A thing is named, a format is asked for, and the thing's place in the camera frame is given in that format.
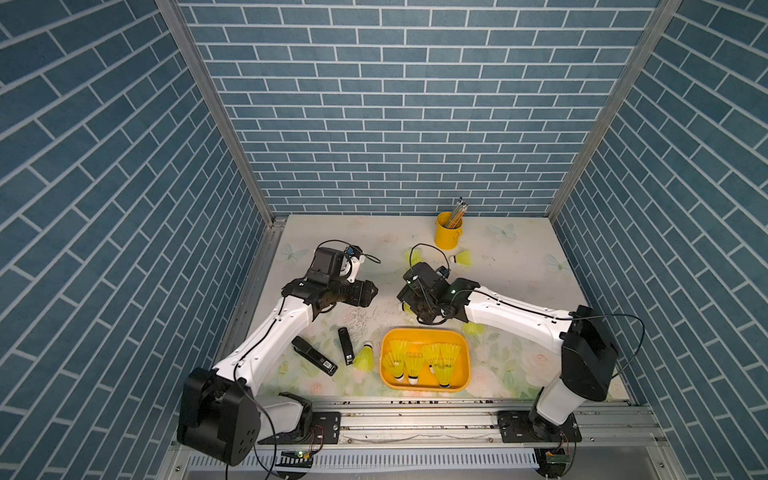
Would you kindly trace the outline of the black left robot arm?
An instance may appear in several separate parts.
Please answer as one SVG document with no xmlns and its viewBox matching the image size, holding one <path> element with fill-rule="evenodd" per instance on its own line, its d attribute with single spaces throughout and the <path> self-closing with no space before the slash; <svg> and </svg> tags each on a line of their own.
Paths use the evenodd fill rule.
<svg viewBox="0 0 768 480">
<path fill-rule="evenodd" d="M 378 293 L 358 277 L 373 257 L 359 246 L 320 244 L 304 276 L 287 283 L 265 321 L 209 369 L 184 381 L 177 441 L 229 466 L 240 464 L 260 441 L 301 441 L 311 430 L 309 400 L 290 393 L 262 396 L 268 373 L 289 348 L 309 351 L 300 333 L 338 304 L 366 308 Z"/>
</svg>

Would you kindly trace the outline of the black robot base joint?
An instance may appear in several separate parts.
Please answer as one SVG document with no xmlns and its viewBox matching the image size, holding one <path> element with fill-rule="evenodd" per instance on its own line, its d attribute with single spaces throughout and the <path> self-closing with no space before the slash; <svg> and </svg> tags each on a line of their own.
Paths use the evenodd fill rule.
<svg viewBox="0 0 768 480">
<path fill-rule="evenodd" d="M 562 425 L 554 425 L 538 414 L 522 410 L 503 410 L 497 413 L 497 422 L 503 443 L 578 443 L 582 435 L 571 413 Z"/>
</svg>

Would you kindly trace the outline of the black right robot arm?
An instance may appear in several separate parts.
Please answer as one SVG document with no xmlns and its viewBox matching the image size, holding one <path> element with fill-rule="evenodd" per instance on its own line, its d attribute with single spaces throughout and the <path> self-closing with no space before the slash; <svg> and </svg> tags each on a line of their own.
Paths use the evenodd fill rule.
<svg viewBox="0 0 768 480">
<path fill-rule="evenodd" d="M 411 266 L 403 280 L 398 301 L 426 325 L 456 319 L 490 326 L 554 354 L 560 366 L 529 413 L 529 421 L 539 430 L 552 431 L 565 424 L 584 402 L 607 398 L 618 349 L 603 318 L 591 308 L 545 308 L 503 296 L 465 278 L 450 283 L 444 267 L 435 270 L 425 262 Z"/>
</svg>

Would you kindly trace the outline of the orange plastic storage box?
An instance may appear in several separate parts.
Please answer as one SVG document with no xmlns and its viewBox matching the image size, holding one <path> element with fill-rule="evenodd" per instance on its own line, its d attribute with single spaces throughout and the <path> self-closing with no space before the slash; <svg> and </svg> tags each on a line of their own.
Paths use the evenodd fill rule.
<svg viewBox="0 0 768 480">
<path fill-rule="evenodd" d="M 471 380 L 469 345 L 451 330 L 396 328 L 383 338 L 378 369 L 391 389 L 460 392 Z"/>
</svg>

